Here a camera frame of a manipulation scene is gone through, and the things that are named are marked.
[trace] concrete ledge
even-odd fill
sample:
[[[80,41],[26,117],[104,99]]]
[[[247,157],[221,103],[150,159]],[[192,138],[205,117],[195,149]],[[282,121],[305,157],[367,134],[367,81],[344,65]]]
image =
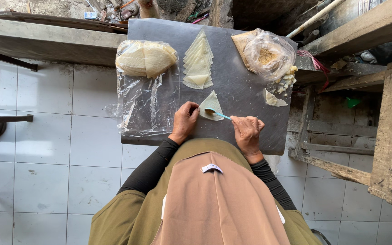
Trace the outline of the concrete ledge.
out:
[[[0,54],[15,58],[114,66],[127,35],[0,20]]]

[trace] small box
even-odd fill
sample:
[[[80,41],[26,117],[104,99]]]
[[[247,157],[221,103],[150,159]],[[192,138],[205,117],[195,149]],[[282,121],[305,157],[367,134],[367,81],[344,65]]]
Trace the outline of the small box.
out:
[[[86,20],[100,20],[99,13],[96,12],[84,12],[84,19]]]

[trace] woman's left hand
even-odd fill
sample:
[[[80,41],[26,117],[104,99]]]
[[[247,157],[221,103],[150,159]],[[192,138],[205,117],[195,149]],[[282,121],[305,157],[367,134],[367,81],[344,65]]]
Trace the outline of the woman's left hand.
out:
[[[183,104],[175,113],[173,131],[168,138],[175,141],[178,145],[181,145],[194,129],[199,111],[200,108],[197,103],[187,101]]]

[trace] white pipe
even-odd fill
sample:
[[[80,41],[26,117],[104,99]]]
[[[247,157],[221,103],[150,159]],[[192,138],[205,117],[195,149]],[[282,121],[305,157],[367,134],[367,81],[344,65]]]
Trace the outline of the white pipe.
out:
[[[337,7],[339,4],[344,2],[345,0],[335,0],[332,3],[330,3],[326,8],[322,9],[320,12],[318,12],[316,15],[311,17],[311,19],[307,20],[305,23],[303,23],[301,26],[299,26],[296,30],[292,31],[290,34],[287,35],[288,38],[292,38],[299,34],[301,31],[305,30],[308,26],[328,14],[333,8]]]

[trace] woman's right hand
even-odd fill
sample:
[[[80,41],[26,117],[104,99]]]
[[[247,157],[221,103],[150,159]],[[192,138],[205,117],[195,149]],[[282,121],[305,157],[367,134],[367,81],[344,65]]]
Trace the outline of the woman's right hand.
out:
[[[232,124],[235,130],[235,140],[249,164],[256,164],[264,159],[260,151],[260,132],[264,123],[254,116],[237,117],[232,115]]]

